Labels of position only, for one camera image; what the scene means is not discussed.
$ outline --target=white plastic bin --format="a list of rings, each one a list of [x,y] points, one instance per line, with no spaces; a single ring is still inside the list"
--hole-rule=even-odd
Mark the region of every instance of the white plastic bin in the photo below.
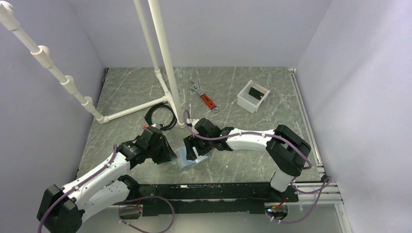
[[[260,100],[249,95],[249,91],[252,86],[254,87],[254,89],[258,90],[260,93],[263,94],[263,97]],[[250,113],[254,113],[259,109],[259,106],[266,100],[269,92],[270,91],[268,89],[250,80],[247,83],[247,85],[242,89],[242,91],[240,91],[238,94],[238,105],[246,109]]]

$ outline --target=coiled black cable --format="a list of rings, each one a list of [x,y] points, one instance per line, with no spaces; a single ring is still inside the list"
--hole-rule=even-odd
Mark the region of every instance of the coiled black cable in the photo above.
[[[177,119],[176,119],[176,116],[174,115],[173,109],[170,106],[165,105],[164,103],[160,103],[160,104],[157,104],[157,105],[151,107],[147,111],[146,115],[144,116],[145,121],[147,122],[148,125],[153,125],[152,115],[155,112],[155,110],[158,109],[158,108],[167,108],[172,113],[173,118],[172,118],[171,122],[168,125],[164,126],[163,124],[160,124],[160,130],[170,130],[171,128],[173,128],[176,125]]]

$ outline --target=table surface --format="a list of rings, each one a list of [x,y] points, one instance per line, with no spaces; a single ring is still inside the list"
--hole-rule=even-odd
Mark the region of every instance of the table surface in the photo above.
[[[167,75],[162,69],[167,82]],[[302,118],[296,90],[284,67],[177,67],[174,69],[183,109],[190,109],[192,118],[205,117],[219,127],[233,126],[243,130],[275,129],[287,125],[310,142]],[[200,96],[190,90],[192,79],[199,79],[202,90],[219,108],[213,113]],[[270,90],[266,101],[254,114],[237,105],[237,94],[249,80]],[[110,68],[103,85],[97,110],[110,115],[162,97],[163,90],[153,68]],[[148,109],[123,116],[105,124],[93,120],[86,148],[80,163],[78,177],[101,163],[112,152],[113,144],[131,140],[142,133],[147,124],[144,115]],[[166,109],[153,114],[154,123],[169,122],[172,115]],[[183,138],[189,133],[175,126],[164,135],[176,152],[184,147]],[[268,153],[238,150],[211,152],[212,158],[180,171],[171,163],[156,165],[150,159],[136,166],[129,175],[141,184],[165,183],[231,183],[268,182],[277,168]],[[316,160],[309,154],[313,168],[304,170],[297,181],[319,181]]]

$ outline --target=gray wall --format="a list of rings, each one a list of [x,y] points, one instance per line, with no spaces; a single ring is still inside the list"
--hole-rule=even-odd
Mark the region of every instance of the gray wall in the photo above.
[[[80,92],[97,98],[103,65],[66,0],[13,0]],[[0,232],[35,232],[44,190],[76,174],[92,116],[0,25]]]
[[[297,220],[303,217],[310,205],[304,205],[299,211],[298,205],[289,206],[286,220]],[[136,233],[137,231],[122,223],[117,218],[118,209],[110,208],[101,211],[86,221],[78,233]],[[147,232],[160,232],[171,220],[171,215],[142,217],[138,220],[127,220],[129,223]],[[270,222],[263,214],[251,215],[246,212],[183,214],[176,215],[175,221],[167,233],[342,233],[334,205],[318,205],[312,214],[296,224],[277,224]]]
[[[153,66],[132,0],[69,1],[106,67]],[[175,66],[296,67],[330,2],[161,0],[160,7]]]
[[[356,233],[412,232],[412,4],[334,0],[297,68]]]

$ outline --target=gray marble table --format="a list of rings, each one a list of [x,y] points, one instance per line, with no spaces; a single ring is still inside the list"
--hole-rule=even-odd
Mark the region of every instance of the gray marble table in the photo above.
[[[165,70],[162,70],[162,74],[166,80]],[[206,117],[221,128],[233,126],[243,130],[268,130],[284,124],[309,142],[296,91],[286,68],[178,67],[174,74],[182,107],[190,109],[192,118]],[[190,90],[190,78],[199,79],[203,91],[220,109],[217,114],[209,110],[196,92]],[[236,103],[236,95],[249,80],[271,91],[254,114]],[[103,115],[110,115],[155,100],[162,94],[153,68],[111,68],[97,110]],[[146,124],[146,112],[147,110],[142,110],[106,124],[93,120],[77,175],[84,175],[107,158],[113,144],[120,144],[141,134],[142,126]],[[170,119],[171,114],[165,109],[159,109],[153,115],[153,120],[157,123],[166,123]],[[183,138],[189,135],[186,129],[178,126],[164,134],[174,151],[184,146]],[[212,154],[210,160],[184,171],[180,171],[173,163],[156,165],[151,160],[146,160],[132,169],[129,175],[142,184],[262,182],[269,181],[277,169],[272,158],[263,152],[214,150]],[[303,171],[297,178],[298,181],[319,181],[312,152],[309,160],[314,164],[313,168]]]

